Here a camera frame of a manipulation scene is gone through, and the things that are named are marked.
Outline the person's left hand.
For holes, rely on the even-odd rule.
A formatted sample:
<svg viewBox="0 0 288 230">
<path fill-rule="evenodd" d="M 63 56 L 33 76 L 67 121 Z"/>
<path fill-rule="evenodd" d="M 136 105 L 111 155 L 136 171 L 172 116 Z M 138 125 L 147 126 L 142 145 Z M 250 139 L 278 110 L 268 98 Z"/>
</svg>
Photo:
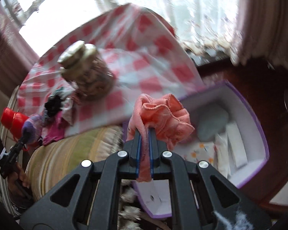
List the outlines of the person's left hand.
<svg viewBox="0 0 288 230">
<path fill-rule="evenodd" d="M 14 194 L 19 194 L 21 192 L 16 185 L 16 181 L 18 179 L 20 179 L 22 186 L 30 188 L 30 181 L 25 171 L 18 162 L 15 162 L 14 171 L 7 177 L 8 189 L 10 190 L 10 192 Z"/>
</svg>

